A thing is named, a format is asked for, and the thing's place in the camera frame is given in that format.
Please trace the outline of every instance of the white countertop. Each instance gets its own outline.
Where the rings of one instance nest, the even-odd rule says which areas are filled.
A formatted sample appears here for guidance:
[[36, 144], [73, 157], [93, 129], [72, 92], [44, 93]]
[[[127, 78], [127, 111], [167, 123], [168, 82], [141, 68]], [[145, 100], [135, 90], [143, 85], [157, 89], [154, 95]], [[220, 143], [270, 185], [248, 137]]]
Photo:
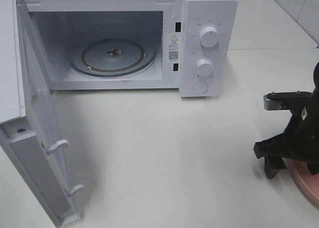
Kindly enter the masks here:
[[[312, 47], [274, 1], [239, 0], [219, 97], [55, 92], [70, 167], [85, 185], [76, 194], [85, 217], [69, 227], [317, 227], [318, 210], [288, 171], [268, 180], [252, 150], [290, 117], [264, 111], [263, 95], [314, 88]], [[0, 178], [1, 227], [54, 227], [2, 149]]]

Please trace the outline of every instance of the power level knob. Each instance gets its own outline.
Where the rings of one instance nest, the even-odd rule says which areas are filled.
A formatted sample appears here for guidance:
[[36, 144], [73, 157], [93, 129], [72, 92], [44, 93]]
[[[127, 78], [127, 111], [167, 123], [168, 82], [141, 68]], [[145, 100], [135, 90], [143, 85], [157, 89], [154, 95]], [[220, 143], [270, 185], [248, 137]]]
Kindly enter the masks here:
[[204, 47], [213, 47], [218, 43], [219, 31], [213, 26], [205, 27], [199, 32], [199, 39]]
[[214, 71], [214, 63], [206, 58], [201, 59], [196, 64], [196, 73], [200, 77], [208, 77]]

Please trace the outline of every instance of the sticker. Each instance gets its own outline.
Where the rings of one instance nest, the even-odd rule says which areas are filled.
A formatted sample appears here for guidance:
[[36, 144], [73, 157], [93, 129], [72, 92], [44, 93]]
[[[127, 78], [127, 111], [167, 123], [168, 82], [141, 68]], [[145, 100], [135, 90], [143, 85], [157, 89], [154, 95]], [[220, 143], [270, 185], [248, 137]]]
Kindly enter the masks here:
[[305, 120], [306, 117], [307, 117], [307, 115], [308, 115], [308, 113], [307, 113], [306, 107], [304, 107], [304, 109], [303, 109], [303, 111], [302, 111], [302, 113], [301, 113], [301, 118], [302, 118], [303, 120]]
[[179, 46], [181, 44], [179, 33], [168, 33], [167, 34], [167, 45], [168, 45], [168, 60], [170, 62], [178, 62], [180, 53]]

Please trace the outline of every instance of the open microwave door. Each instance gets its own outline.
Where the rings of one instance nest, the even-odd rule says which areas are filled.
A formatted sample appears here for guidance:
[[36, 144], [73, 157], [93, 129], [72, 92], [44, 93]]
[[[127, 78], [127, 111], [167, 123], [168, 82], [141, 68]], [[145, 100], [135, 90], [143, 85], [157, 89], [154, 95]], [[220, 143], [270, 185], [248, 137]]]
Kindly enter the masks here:
[[46, 66], [23, 0], [0, 0], [0, 145], [56, 227], [78, 219]]

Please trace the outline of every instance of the timer knob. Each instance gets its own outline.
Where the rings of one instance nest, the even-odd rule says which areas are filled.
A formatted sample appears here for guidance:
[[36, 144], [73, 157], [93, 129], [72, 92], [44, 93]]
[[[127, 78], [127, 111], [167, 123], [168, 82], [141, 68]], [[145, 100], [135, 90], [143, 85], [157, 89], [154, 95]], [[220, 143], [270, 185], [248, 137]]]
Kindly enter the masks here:
[[208, 77], [214, 71], [214, 63], [206, 58], [201, 59], [196, 64], [196, 73], [200, 77]]
[[213, 26], [205, 27], [199, 32], [199, 39], [204, 47], [213, 47], [218, 43], [219, 31]]

